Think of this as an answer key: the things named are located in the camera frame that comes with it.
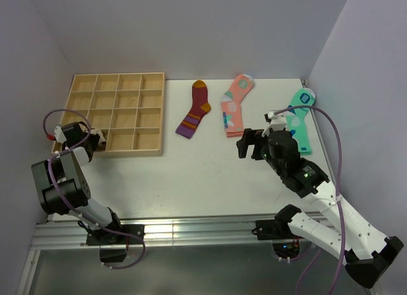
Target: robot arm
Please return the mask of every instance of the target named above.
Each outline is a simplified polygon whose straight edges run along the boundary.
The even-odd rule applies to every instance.
[[[71,148],[86,136],[80,124],[75,122],[63,127],[57,126],[53,137],[64,149]],[[92,160],[97,147],[105,143],[102,132],[92,129],[89,138],[82,144],[69,152],[61,153],[52,161],[52,172],[59,188],[77,212],[64,203],[55,189],[48,171],[48,160],[31,166],[39,202],[47,214],[69,214],[77,217],[80,220],[79,226],[88,233],[87,245],[139,244],[139,241],[124,235],[137,235],[137,238],[142,240],[144,226],[122,226],[118,216],[109,207],[104,207],[91,198],[90,188],[81,170],[82,165]],[[99,256],[103,263],[112,263],[122,262],[126,254],[126,249],[101,249]]]
[[[287,188],[313,205],[326,219],[340,230],[340,217],[335,197],[335,186],[328,176],[312,161],[300,156],[297,142],[285,131],[283,114],[265,115],[270,125],[265,130],[244,130],[237,142],[239,158],[245,158],[247,147],[254,145],[251,156],[265,160],[280,176]],[[403,243],[398,237],[387,237],[373,227],[342,196],[339,197],[345,219],[345,259],[349,275],[364,287],[372,288],[394,261]],[[299,208],[288,205],[276,216],[280,226],[289,228],[293,235],[306,238],[335,257],[340,254],[340,234],[310,219]],[[284,228],[277,228],[276,233]]]

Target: cable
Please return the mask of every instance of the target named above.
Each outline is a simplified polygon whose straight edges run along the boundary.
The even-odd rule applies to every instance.
[[[44,130],[44,133],[45,133],[45,135],[46,135],[47,137],[49,137],[50,134],[49,134],[49,133],[47,132],[47,130],[46,130],[46,120],[48,119],[48,117],[49,117],[50,115],[52,115],[53,113],[56,113],[56,112],[70,112],[70,113],[77,114],[77,115],[78,115],[79,117],[81,117],[81,118],[85,121],[85,123],[86,123],[86,127],[88,128],[88,132],[86,133],[85,137],[84,137],[81,141],[79,141],[77,144],[73,145],[73,146],[71,147],[71,149],[74,149],[74,148],[78,147],[79,145],[81,145],[82,143],[84,143],[84,142],[89,138],[89,136],[90,136],[90,129],[92,128],[92,127],[90,126],[89,120],[87,120],[87,118],[86,118],[85,116],[83,116],[81,113],[79,113],[79,112],[77,112],[77,111],[74,111],[74,110],[72,110],[72,109],[54,109],[54,110],[50,111],[47,115],[45,115],[44,120],[43,120],[43,130]],[[135,235],[132,235],[132,234],[129,234],[129,233],[122,233],[122,232],[120,232],[120,231],[110,230],[110,229],[108,229],[108,228],[102,227],[98,222],[95,222],[95,221],[93,220],[93,218],[90,217],[90,216],[88,216],[86,213],[80,212],[80,211],[76,210],[76,209],[72,206],[72,204],[70,203],[70,201],[64,196],[64,194],[63,194],[61,188],[59,187],[59,185],[58,185],[58,183],[57,183],[57,180],[55,179],[55,176],[54,176],[54,174],[53,174],[52,161],[53,161],[54,159],[56,159],[56,157],[58,157],[58,156],[60,156],[60,155],[63,155],[63,154],[66,154],[66,153],[68,153],[68,152],[70,152],[70,149],[62,150],[60,153],[57,153],[57,154],[54,154],[53,156],[51,156],[51,158],[48,160],[48,173],[50,174],[51,182],[52,182],[52,184],[53,184],[55,190],[57,190],[57,193],[58,193],[59,196],[61,197],[61,200],[65,203],[65,205],[66,205],[71,211],[75,212],[76,214],[82,215],[82,217],[83,217],[84,219],[86,219],[87,221],[91,222],[92,224],[95,224],[95,225],[98,226],[100,229],[102,229],[102,230],[104,230],[104,231],[106,231],[106,232],[108,232],[108,233],[115,234],[115,235],[124,236],[124,237],[130,237],[130,238],[136,239],[137,241],[140,241],[140,242],[141,242],[141,244],[142,244],[142,252],[141,252],[140,256],[139,256],[134,262],[132,262],[132,263],[130,263],[130,264],[128,264],[128,265],[123,265],[123,266],[111,266],[110,264],[103,264],[104,266],[106,266],[107,268],[110,268],[111,270],[123,270],[123,269],[125,269],[125,268],[130,268],[130,267],[132,267],[133,265],[136,265],[136,264],[144,257],[144,254],[146,253],[146,244],[144,243],[144,241],[142,240],[142,238],[140,238],[140,237],[138,237],[138,236],[135,236]]]
[[[320,254],[321,254],[321,249],[319,249],[319,250],[317,251],[317,253],[315,254],[314,258],[312,258],[310,264],[308,264],[308,266],[305,268],[305,270],[301,273],[301,275],[300,275],[300,277],[299,277],[299,279],[298,279],[298,281],[297,281],[297,284],[295,285],[295,294],[298,294],[298,289],[300,288],[301,281],[303,280],[305,274],[307,274],[307,272],[308,272],[308,270],[311,268],[311,266],[312,266],[312,265],[316,262],[316,260],[319,258],[319,255],[320,255]]]
[[[340,195],[340,185],[341,185],[341,171],[342,171],[342,145],[341,145],[341,139],[339,137],[339,132],[338,132],[338,128],[335,125],[335,122],[333,122],[332,118],[329,117],[329,115],[322,109],[320,109],[319,107],[315,107],[315,106],[292,106],[292,107],[288,107],[286,109],[281,109],[279,111],[274,112],[274,115],[278,115],[281,114],[283,112],[286,111],[290,111],[293,109],[300,109],[300,108],[308,108],[308,109],[313,109],[315,111],[320,112],[321,114],[323,114],[328,121],[330,122],[330,124],[333,127],[333,130],[335,132],[335,136],[336,136],[336,141],[338,143],[338,171],[336,173],[336,186],[335,186],[335,197],[339,197]],[[331,283],[331,287],[328,290],[328,295],[331,295],[335,285],[338,281],[338,277],[339,277],[339,273],[340,270],[342,268],[342,264],[343,264],[343,257],[345,255],[345,220],[343,218],[343,211],[342,211],[342,205],[341,202],[338,201],[338,211],[339,211],[339,220],[340,220],[340,224],[341,224],[341,251],[339,254],[339,259],[338,259],[338,265],[336,266],[336,270],[335,270],[335,275],[333,277],[332,283]],[[300,278],[297,281],[297,285],[299,286],[302,278],[305,276],[305,274],[307,273],[307,271],[310,269],[310,267],[312,266],[312,264],[315,262],[315,260],[312,260],[312,262],[305,268],[304,272],[301,274]]]

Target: black robot arm segment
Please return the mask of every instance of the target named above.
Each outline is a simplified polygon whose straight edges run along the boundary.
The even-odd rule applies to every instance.
[[[64,196],[73,207],[88,205],[90,190],[73,151],[53,160],[52,170]],[[31,166],[41,207],[47,214],[67,214],[69,208],[52,185],[48,160]]]
[[[316,193],[316,187],[322,182],[329,182],[328,176],[318,165],[300,156],[291,132],[270,129],[266,137],[262,133],[263,130],[244,130],[243,137],[236,143],[239,158],[245,158],[247,147],[254,145],[251,158],[265,160],[283,184],[301,198]]]
[[[62,149],[71,148],[85,138],[87,133],[82,130],[81,125],[86,128],[86,124],[82,121],[55,127],[54,137],[57,142],[62,144]],[[90,131],[89,138],[80,144],[76,149],[83,148],[88,157],[86,162],[90,162],[93,158],[93,152],[97,149],[97,146],[103,143],[106,143],[103,133],[100,130],[93,129]]]

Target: coral sock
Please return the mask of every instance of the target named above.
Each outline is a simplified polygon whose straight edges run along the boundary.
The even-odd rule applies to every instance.
[[[198,80],[192,84],[192,107],[177,127],[176,133],[190,139],[209,111],[208,88],[203,81]]]
[[[224,131],[227,137],[243,135],[242,108],[240,103],[253,87],[253,78],[241,74],[233,81],[229,90],[221,97]]]

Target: pink sock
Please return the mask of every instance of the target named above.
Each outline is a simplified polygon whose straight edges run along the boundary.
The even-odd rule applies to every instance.
[[[229,90],[221,97],[223,126],[227,137],[240,137],[243,135],[243,121],[241,101],[253,87],[253,78],[241,74],[233,81]]]

